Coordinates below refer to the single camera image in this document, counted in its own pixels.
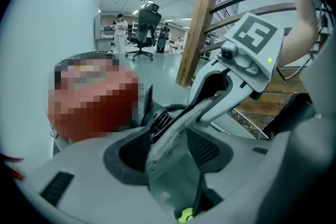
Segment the white wall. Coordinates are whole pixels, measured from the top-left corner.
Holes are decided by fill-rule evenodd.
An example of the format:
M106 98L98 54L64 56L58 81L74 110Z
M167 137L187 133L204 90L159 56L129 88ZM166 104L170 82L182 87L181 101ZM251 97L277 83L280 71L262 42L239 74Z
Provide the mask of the white wall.
M52 157L48 74L94 49L100 0L12 0L0 24L0 150L30 173Z
M294 0L246 0L241 3L239 3L238 7L238 13L246 12L251 9L260 8L268 5L274 5L274 4L281 4L281 3L292 3ZM271 22L274 22L274 24L280 26L280 27L293 27L297 23L297 14L296 11L290 11L290 12L280 12L280 13L272 13L272 14L265 14L261 15L261 17L270 20ZM301 59L296 60L293 63L290 63L287 65L289 66L301 66L309 59L309 56L303 56Z

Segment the black office chair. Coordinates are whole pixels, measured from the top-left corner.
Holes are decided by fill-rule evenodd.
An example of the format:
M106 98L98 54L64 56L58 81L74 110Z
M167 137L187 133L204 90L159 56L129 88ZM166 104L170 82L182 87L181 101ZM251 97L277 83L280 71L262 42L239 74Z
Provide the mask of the black office chair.
M150 57L151 61L153 61L153 54L143 51L142 48L155 45L154 33L161 20L161 14L157 13L158 9L159 6L156 4L148 3L145 8L139 10L139 24L135 39L136 43L138 44L137 47L140 49L136 51L130 51L125 54L126 57L128 54L135 54L132 58L132 61L135 61L135 57L141 54Z

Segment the ceiling light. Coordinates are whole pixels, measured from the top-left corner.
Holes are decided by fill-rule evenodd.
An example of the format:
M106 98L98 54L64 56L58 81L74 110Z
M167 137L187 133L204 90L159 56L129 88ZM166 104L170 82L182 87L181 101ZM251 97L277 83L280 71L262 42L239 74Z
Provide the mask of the ceiling light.
M153 3L153 1L150 1L150 0L149 0L149 1L147 1L147 2L146 2L145 4L143 4L141 7L142 7L142 8L145 8L145 7L146 7L146 5L147 5L148 3Z

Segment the wooden post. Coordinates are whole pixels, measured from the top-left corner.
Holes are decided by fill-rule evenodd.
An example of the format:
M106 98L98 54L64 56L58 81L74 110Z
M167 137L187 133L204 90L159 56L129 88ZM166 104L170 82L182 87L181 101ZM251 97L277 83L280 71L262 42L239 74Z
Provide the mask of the wooden post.
M178 69L176 83L183 87L189 86L200 60L200 51L204 47L207 34L204 30L211 24L213 14L209 10L216 0L196 0L188 37Z

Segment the white shirt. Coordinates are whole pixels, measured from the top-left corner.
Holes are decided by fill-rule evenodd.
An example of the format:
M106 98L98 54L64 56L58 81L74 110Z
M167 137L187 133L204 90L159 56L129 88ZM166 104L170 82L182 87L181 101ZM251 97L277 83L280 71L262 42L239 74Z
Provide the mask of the white shirt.
M122 27L128 27L128 24L127 22L124 20L122 22L117 22L116 25L115 25L115 33L114 35L115 36L121 36L121 35L126 35L126 29L123 29L123 28L119 28L119 26L122 26Z

